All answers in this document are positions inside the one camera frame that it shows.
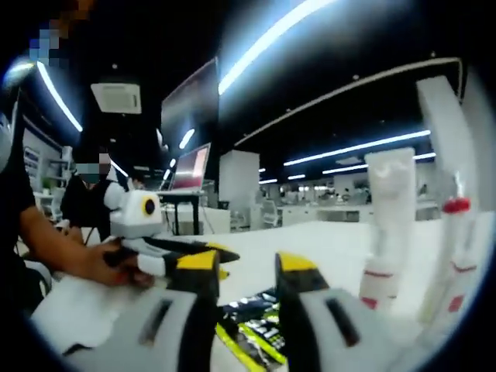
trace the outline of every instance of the ceiling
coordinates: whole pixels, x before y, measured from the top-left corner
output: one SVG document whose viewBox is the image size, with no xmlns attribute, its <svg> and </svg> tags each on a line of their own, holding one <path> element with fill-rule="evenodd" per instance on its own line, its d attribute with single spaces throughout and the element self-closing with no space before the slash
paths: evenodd
<svg viewBox="0 0 496 372">
<path fill-rule="evenodd" d="M 215 156 L 232 148 L 258 152 L 261 166 L 267 168 L 264 177 L 295 172 L 296 167 L 282 166 L 287 160 L 421 129 L 415 91 L 421 78 L 444 74 L 453 89 L 459 88 L 460 65 L 438 64 L 380 77 L 298 112 L 312 100 L 395 67 L 465 57 L 458 5 L 439 21 L 443 6 L 437 3 L 336 0 L 297 23 L 248 66 L 220 96 L 218 121 L 178 120 L 165 131 L 169 152 L 161 151 L 156 129 L 162 124 L 162 101 L 214 57 L 224 77 L 261 35 L 302 2 L 216 0 L 172 8 L 154 0 L 126 0 L 119 7 L 99 1 L 89 20 L 79 22 L 69 39 L 50 51 L 47 70 L 84 128 L 83 142 L 108 144 L 112 157 L 127 171 L 134 166 L 165 169 L 181 152 L 213 141 Z M 37 24 L 53 14 L 43 11 Z M 29 22 L 36 24 L 35 19 Z M 34 37 L 33 30 L 31 26 L 21 36 Z M 90 89 L 100 81 L 139 84 L 142 113 L 102 113 Z M 43 130 L 62 144 L 74 145 L 78 132 L 39 74 L 30 76 L 23 91 L 45 118 L 39 120 Z M 288 117 L 250 136 L 283 115 Z M 178 144 L 191 125 L 196 133 L 182 151 Z M 418 153 L 430 150 L 428 140 L 411 145 Z M 318 177 L 334 166 L 319 160 L 298 165 L 298 173 Z"/>
</svg>

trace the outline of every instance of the red label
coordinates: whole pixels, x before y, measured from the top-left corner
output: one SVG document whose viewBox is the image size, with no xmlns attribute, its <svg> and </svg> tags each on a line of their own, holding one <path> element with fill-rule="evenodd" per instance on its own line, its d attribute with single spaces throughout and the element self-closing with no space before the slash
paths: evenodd
<svg viewBox="0 0 496 372">
<path fill-rule="evenodd" d="M 367 305 L 368 308 L 374 310 L 377 306 L 377 300 L 373 298 L 362 297 L 362 302 Z"/>
<path fill-rule="evenodd" d="M 461 296 L 456 296 L 453 297 L 453 300 L 451 300 L 449 307 L 448 307 L 448 312 L 457 312 L 460 310 L 460 306 L 463 303 L 463 295 Z"/>
</svg>

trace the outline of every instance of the white tube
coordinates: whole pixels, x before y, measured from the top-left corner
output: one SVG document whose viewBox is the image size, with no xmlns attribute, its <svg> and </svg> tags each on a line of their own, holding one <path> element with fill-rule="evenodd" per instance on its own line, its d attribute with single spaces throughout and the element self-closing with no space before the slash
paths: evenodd
<svg viewBox="0 0 496 372">
<path fill-rule="evenodd" d="M 365 265 L 360 298 L 370 308 L 388 310 L 398 295 L 415 221 L 414 154 L 406 148 L 365 156 L 374 209 L 374 256 Z"/>
</svg>

